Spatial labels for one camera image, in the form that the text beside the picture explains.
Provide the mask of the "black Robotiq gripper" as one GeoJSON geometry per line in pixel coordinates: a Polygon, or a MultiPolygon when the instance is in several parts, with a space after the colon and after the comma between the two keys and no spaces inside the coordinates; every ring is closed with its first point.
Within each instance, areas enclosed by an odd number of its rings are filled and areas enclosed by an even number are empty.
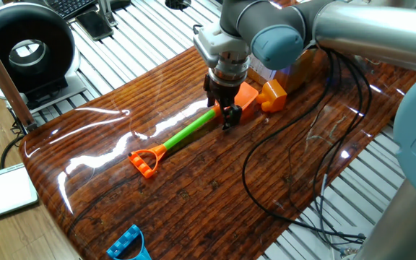
{"type": "Polygon", "coordinates": [[[207,94],[207,106],[212,107],[215,103],[220,105],[223,130],[238,125],[241,120],[242,107],[233,104],[234,97],[238,94],[240,87],[239,84],[234,86],[218,84],[208,74],[204,77],[203,89],[207,94]]]}

